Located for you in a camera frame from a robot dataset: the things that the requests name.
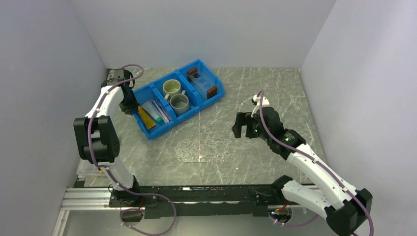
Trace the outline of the clear acrylic toothbrush holder tray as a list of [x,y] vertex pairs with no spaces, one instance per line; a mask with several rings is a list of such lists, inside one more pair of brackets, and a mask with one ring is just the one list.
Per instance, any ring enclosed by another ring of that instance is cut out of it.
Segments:
[[207,75],[207,73],[204,73],[196,67],[187,71],[187,80],[198,92],[203,101],[206,101],[218,94],[218,87],[215,85],[214,81]]

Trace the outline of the blue three-compartment bin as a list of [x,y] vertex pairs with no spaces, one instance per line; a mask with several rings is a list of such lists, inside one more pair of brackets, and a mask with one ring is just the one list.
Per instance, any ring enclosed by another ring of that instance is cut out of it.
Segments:
[[200,60],[195,60],[134,91],[144,109],[154,107],[160,118],[151,116],[156,125],[147,128],[143,119],[134,114],[140,129],[149,139],[155,139],[174,126],[219,101],[225,95],[221,80]]

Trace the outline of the grey ceramic mug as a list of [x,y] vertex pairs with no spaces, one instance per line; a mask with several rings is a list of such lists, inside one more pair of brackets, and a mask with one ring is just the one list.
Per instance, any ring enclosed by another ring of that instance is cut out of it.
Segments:
[[170,105],[177,117],[188,112],[190,109],[189,99],[184,94],[176,94],[170,99]]

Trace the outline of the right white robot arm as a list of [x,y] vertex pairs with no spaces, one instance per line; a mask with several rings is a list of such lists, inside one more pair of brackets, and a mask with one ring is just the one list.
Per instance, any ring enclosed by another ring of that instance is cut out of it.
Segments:
[[351,236],[370,216],[373,196],[366,188],[361,190],[349,184],[336,174],[312,147],[296,131],[284,128],[277,111],[263,107],[255,114],[238,112],[232,126],[235,138],[245,136],[261,138],[270,150],[293,164],[313,181],[319,192],[282,176],[273,184],[271,198],[277,204],[286,200],[296,202],[323,219],[339,236]]

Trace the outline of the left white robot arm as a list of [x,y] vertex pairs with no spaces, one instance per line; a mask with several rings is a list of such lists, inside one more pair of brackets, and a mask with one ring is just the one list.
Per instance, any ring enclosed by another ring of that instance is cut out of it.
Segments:
[[120,109],[127,115],[138,113],[133,93],[136,77],[126,69],[108,69],[93,108],[73,122],[80,158],[101,170],[111,181],[115,195],[130,207],[141,200],[139,184],[119,157],[120,140],[112,117]]

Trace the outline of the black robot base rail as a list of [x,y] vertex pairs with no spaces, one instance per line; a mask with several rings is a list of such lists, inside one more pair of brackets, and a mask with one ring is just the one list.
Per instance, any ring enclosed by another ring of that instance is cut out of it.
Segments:
[[117,193],[110,187],[68,188],[62,210],[124,210],[139,208],[145,219],[171,216],[267,216],[300,208],[269,184],[140,186],[140,194]]

